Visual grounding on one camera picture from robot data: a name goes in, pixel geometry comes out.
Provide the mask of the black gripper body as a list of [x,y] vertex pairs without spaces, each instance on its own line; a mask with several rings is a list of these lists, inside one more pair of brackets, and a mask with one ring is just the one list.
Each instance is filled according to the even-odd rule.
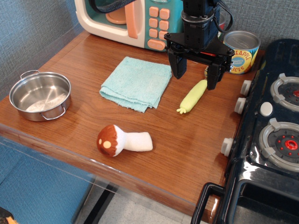
[[166,51],[187,60],[210,65],[215,61],[225,61],[231,66],[234,51],[218,39],[218,32],[225,33],[219,26],[220,13],[189,15],[182,13],[183,32],[167,33]]

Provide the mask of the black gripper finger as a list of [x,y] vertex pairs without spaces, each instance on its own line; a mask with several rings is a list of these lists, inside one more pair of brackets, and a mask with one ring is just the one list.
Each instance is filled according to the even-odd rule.
[[217,83],[221,81],[227,71],[227,62],[215,61],[208,66],[207,70],[207,89],[214,90]]
[[167,54],[173,76],[180,79],[187,70],[187,59],[176,55],[171,50],[168,50]]

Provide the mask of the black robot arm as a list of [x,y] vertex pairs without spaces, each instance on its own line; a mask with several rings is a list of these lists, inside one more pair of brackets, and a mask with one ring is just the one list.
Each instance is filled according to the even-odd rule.
[[220,27],[220,9],[227,10],[221,0],[185,0],[181,18],[182,33],[165,34],[166,52],[172,73],[180,79],[187,70],[187,61],[208,66],[207,88],[215,89],[225,72],[232,68],[234,50],[223,44],[218,33]]

